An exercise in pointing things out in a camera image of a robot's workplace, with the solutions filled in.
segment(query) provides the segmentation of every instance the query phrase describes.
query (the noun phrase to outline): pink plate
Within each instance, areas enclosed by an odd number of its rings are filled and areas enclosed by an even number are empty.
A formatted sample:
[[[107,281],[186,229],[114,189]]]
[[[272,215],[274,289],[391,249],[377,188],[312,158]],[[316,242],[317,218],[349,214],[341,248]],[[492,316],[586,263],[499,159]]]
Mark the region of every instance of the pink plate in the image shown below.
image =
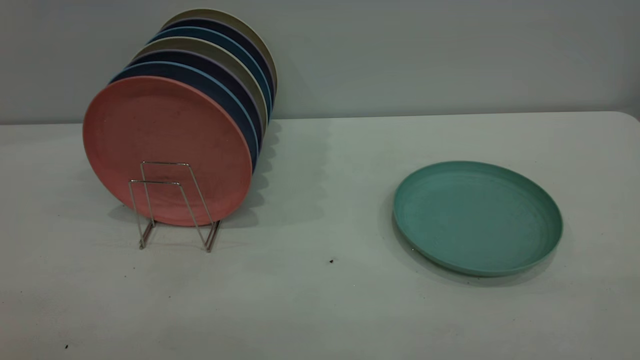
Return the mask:
[[[236,210],[249,190],[249,148],[227,112],[202,92],[155,76],[127,78],[107,86],[84,116],[84,149],[102,184],[133,208],[129,180],[142,179],[140,163],[189,163],[214,221]],[[198,225],[209,223],[189,169],[145,165],[147,181],[178,182]],[[150,217],[144,186],[133,184],[138,212]],[[154,218],[193,226],[180,188],[150,184]]]

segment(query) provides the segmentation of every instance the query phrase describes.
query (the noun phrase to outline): green plate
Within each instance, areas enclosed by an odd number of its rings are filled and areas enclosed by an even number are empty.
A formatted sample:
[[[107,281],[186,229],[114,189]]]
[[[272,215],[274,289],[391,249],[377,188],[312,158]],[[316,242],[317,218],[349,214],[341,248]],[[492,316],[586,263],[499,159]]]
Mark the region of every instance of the green plate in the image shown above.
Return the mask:
[[[534,266],[563,229],[560,210],[536,183],[473,161],[437,163],[409,175],[396,190],[394,216],[420,253],[475,276]]]

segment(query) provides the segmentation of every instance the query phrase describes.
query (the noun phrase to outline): metal wire plate stand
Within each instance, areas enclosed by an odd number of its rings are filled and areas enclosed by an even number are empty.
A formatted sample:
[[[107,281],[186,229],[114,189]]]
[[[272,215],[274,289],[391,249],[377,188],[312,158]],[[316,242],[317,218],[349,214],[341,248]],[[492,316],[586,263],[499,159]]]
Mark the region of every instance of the metal wire plate stand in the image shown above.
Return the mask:
[[[200,200],[204,205],[204,209],[211,223],[211,228],[209,229],[209,234],[207,235],[207,237],[202,235],[201,226],[198,226],[198,222],[196,221],[196,218],[193,214],[193,210],[191,209],[191,204],[187,199],[187,195],[184,193],[184,188],[182,187],[182,184],[175,181],[148,181],[147,178],[145,177],[145,165],[180,166],[180,167],[186,167],[189,169],[189,172],[191,173],[191,178],[193,179],[193,183],[195,184],[196,189],[198,190],[198,195],[200,196]],[[158,162],[158,161],[142,161],[140,163],[140,172],[142,174],[142,180],[129,181],[129,193],[131,194],[131,201],[133,202],[133,211],[136,213],[136,221],[138,222],[138,232],[140,234],[140,249],[144,249],[147,246],[149,236],[151,235],[152,230],[156,227],[156,220],[154,219],[154,213],[151,209],[151,200],[149,199],[149,190],[147,188],[148,185],[154,184],[154,185],[178,186],[180,188],[180,192],[182,193],[182,197],[184,198],[184,203],[186,204],[187,209],[189,210],[189,214],[193,219],[193,225],[195,226],[196,230],[198,231],[198,235],[202,240],[202,245],[204,246],[204,249],[207,252],[211,252],[211,249],[213,247],[213,241],[215,240],[216,235],[218,233],[218,228],[220,227],[221,220],[218,220],[218,221],[212,220],[211,214],[209,213],[209,208],[207,207],[207,203],[204,201],[204,197],[202,196],[202,192],[200,191],[200,186],[198,185],[198,181],[196,180],[196,176],[193,173],[193,169],[191,168],[191,165],[187,163],[164,163],[164,162]],[[136,199],[133,195],[133,184],[143,184],[145,187],[145,194],[147,196],[147,206],[149,208],[149,215],[151,217],[144,231],[142,231],[142,225],[140,223],[140,214],[138,213]]]

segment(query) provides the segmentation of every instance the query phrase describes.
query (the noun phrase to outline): gray wall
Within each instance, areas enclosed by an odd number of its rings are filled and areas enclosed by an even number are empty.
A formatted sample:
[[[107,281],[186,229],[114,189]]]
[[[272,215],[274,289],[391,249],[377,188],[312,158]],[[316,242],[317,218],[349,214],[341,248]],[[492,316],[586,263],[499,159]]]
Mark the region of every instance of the gray wall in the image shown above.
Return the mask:
[[[81,121],[173,14],[265,39],[275,117],[617,110],[640,102],[638,0],[4,0],[0,122]]]

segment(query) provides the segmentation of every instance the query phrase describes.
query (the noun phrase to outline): white table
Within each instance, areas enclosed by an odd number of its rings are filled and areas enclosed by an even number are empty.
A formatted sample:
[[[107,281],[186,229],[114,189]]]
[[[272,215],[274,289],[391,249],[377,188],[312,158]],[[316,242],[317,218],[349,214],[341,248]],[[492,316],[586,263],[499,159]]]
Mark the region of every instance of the white table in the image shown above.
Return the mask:
[[[412,251],[394,190],[447,160],[546,189],[565,224],[549,260],[477,279]],[[211,254],[168,226],[138,250],[79,124],[0,126],[0,169],[0,359],[640,358],[640,123],[622,113],[275,120]]]

